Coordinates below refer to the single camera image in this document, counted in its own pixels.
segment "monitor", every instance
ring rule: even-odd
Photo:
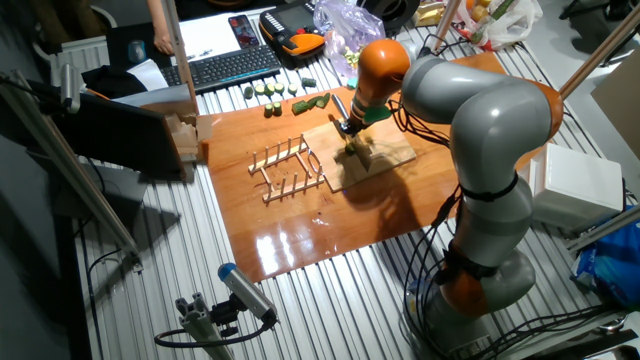
[[[29,85],[42,96],[60,98],[57,87]],[[162,114],[82,94],[76,114],[51,117],[77,155],[122,165],[150,179],[183,178],[184,167]]]

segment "plastic bag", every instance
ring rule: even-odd
[[[462,1],[456,13],[456,21],[463,22],[458,32],[473,44],[484,50],[496,51],[518,41],[525,40],[533,24],[542,17],[542,9],[537,0],[515,0],[507,8],[504,15],[495,20],[493,15],[499,6],[509,0],[493,0],[487,6],[489,16],[479,22],[471,18],[474,10],[467,9],[467,2]]]
[[[336,71],[349,78],[358,74],[362,48],[385,36],[382,20],[343,0],[318,1],[313,23],[324,34],[324,55]]]
[[[640,310],[640,221],[604,236],[582,251],[571,269],[572,279]]]

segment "human hand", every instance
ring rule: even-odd
[[[167,29],[155,31],[153,45],[155,45],[161,53],[173,55],[173,46],[171,46],[171,38],[169,37],[169,31]]]

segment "wooden board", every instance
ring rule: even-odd
[[[455,62],[504,73],[492,53]],[[331,93],[345,104],[353,97],[353,91],[345,88]],[[324,125],[330,117],[341,117],[333,103],[299,116],[291,113],[294,102],[316,95],[283,101],[280,117],[265,119],[263,107],[216,114],[213,135],[203,144],[236,264],[252,281],[426,226],[457,185],[448,149],[403,133],[415,150],[416,160],[341,192],[332,193],[327,184],[320,184],[265,204],[262,197],[268,188],[262,174],[249,175],[247,171],[253,163],[253,152]],[[449,133],[447,125],[431,128]],[[530,158],[529,154],[523,156],[519,165]],[[278,187],[278,179],[291,179],[300,169],[298,160],[292,157],[267,171]]]
[[[416,158],[416,153],[396,124],[382,121],[358,134],[361,156],[370,165],[365,169],[360,158],[347,155],[343,139],[331,122],[303,133],[304,141],[318,158],[324,177],[333,192],[340,191],[381,172]]]

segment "green vegetable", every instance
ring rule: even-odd
[[[302,86],[304,87],[316,87],[316,80],[311,78],[302,78]]]
[[[275,86],[273,86],[273,84],[269,84],[267,85],[267,88],[265,89],[264,94],[267,96],[271,96],[275,91],[276,91]]]
[[[282,115],[282,105],[279,102],[273,103],[273,115],[280,116]]]
[[[511,6],[511,4],[513,4],[514,1],[515,0],[504,0],[502,4],[498,6],[496,11],[494,11],[493,14],[491,14],[491,18],[493,20],[500,19],[502,15],[504,15],[507,12],[507,9],[509,8],[509,6]],[[492,22],[485,23],[478,30],[476,30],[476,32],[473,33],[473,35],[471,35],[471,43],[477,44],[478,42],[480,42],[480,40],[482,40],[482,34],[484,34],[484,31],[487,29],[487,26],[489,26],[491,23]]]
[[[264,117],[271,117],[273,114],[273,105],[267,104],[264,106]]]
[[[293,112],[293,115],[296,115],[296,116],[299,114],[302,114],[307,110],[309,110],[309,104],[307,104],[307,102],[304,100],[298,101],[297,103],[293,104],[293,106],[291,107],[291,112]]]
[[[324,109],[327,106],[327,104],[329,104],[330,98],[331,98],[331,93],[324,94],[322,99],[316,101],[316,107],[319,107],[320,109]]]
[[[244,98],[251,99],[253,97],[253,88],[251,86],[247,86],[244,88]]]
[[[316,96],[309,99],[309,101],[307,101],[307,104],[309,104],[309,109],[316,106],[316,103],[318,102],[318,100],[322,100],[322,99],[323,99],[322,96]]]
[[[353,146],[352,143],[348,143],[345,147],[344,147],[344,152],[347,153],[347,155],[352,156],[353,154],[356,153],[356,147]]]
[[[511,4],[513,2],[514,2],[514,0],[504,0],[502,2],[502,4],[500,4],[500,6],[498,6],[496,11],[494,11],[493,14],[491,14],[491,17],[494,20],[500,19],[502,17],[502,15],[504,15],[507,12],[507,9],[509,8],[509,6],[511,6]]]
[[[255,90],[256,94],[264,95],[264,85],[256,85]]]

